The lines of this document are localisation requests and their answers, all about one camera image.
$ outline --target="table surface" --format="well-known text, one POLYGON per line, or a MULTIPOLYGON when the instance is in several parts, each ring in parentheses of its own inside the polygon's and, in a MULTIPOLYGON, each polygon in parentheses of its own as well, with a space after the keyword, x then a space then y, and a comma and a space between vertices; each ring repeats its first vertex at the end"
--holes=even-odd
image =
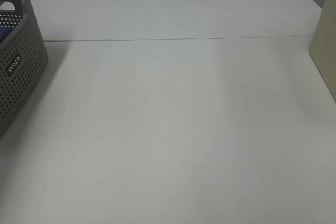
POLYGON ((44 40, 312 36, 313 0, 31 0, 44 40))
POLYGON ((46 43, 0 145, 0 223, 334 223, 310 40, 46 43))
POLYGON ((334 224, 312 0, 32 1, 47 40, 138 40, 46 43, 0 141, 0 223, 334 224))

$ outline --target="beige box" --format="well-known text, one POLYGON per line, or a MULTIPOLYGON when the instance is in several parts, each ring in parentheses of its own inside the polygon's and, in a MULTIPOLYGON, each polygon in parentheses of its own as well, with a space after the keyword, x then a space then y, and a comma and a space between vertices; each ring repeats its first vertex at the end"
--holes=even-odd
POLYGON ((336 100, 336 0, 325 0, 309 54, 336 100))

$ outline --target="blue object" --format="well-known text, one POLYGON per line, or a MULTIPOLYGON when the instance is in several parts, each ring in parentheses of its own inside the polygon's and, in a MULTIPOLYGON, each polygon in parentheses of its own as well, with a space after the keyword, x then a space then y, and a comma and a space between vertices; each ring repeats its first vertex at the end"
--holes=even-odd
POLYGON ((10 27, 0 27, 0 43, 14 30, 10 27))

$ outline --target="white tabletop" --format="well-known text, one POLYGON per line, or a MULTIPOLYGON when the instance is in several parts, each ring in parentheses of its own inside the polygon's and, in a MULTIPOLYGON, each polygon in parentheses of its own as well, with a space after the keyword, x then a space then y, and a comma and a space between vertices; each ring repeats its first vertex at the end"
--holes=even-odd
POLYGON ((31 0, 44 40, 312 36, 313 0, 31 0))
POLYGON ((0 142, 0 223, 334 224, 310 40, 46 43, 0 142))

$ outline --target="gray plastic basket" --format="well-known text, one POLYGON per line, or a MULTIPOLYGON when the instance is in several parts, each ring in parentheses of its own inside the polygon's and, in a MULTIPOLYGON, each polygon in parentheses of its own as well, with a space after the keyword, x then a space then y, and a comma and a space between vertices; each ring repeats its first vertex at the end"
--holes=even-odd
POLYGON ((48 62, 30 0, 10 2, 15 10, 0 10, 0 27, 14 30, 0 42, 0 137, 31 95, 48 62))

